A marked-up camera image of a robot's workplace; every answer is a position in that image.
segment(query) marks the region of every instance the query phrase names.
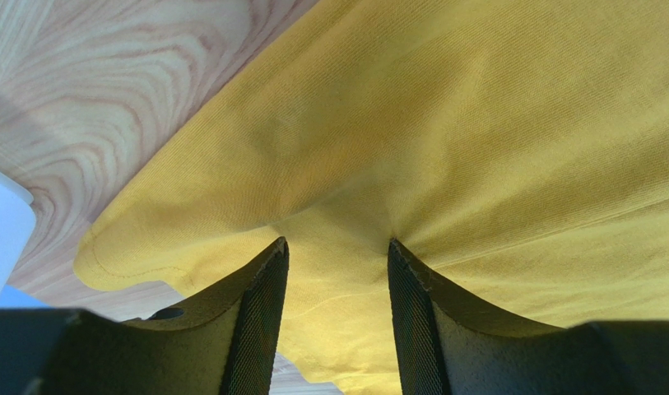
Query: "black object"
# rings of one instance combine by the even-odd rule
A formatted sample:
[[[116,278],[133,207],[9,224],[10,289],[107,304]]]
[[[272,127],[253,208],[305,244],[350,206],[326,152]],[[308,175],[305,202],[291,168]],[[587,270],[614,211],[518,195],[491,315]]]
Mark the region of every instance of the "black object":
[[[501,309],[398,241],[388,279],[405,394],[669,394],[669,322],[556,328]]]
[[[277,239],[148,320],[83,309],[0,310],[0,395],[266,394],[288,272]]]

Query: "yellow shirt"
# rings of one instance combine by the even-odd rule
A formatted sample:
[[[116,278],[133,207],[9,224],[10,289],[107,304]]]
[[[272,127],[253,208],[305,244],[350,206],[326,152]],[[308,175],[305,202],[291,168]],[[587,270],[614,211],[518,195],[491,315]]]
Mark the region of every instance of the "yellow shirt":
[[[284,235],[279,350],[400,393],[386,252],[555,325],[669,318],[669,0],[322,0],[109,205],[89,286],[209,286]]]

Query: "white object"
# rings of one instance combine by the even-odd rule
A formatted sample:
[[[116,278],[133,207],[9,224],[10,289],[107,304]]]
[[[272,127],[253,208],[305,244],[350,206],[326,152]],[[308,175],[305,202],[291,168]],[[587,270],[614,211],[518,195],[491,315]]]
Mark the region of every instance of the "white object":
[[[32,194],[0,172],[0,293],[35,229]]]

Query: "wooden surface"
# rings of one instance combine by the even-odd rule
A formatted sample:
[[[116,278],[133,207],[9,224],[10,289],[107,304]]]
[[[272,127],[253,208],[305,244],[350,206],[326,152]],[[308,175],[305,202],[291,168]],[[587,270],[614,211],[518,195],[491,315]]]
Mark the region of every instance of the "wooden surface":
[[[117,320],[178,301],[163,283],[85,287],[72,273],[77,243],[178,128],[315,2],[0,0],[0,171],[32,192],[38,221],[9,284]]]

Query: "yellow fabric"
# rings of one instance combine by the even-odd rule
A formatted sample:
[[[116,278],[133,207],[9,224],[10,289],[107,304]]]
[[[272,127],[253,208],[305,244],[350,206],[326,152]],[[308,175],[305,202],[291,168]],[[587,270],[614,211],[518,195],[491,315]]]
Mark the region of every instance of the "yellow fabric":
[[[669,318],[669,0],[322,0],[129,183],[75,268],[191,295],[278,235],[279,350],[345,393],[400,393],[393,236],[547,323]]]

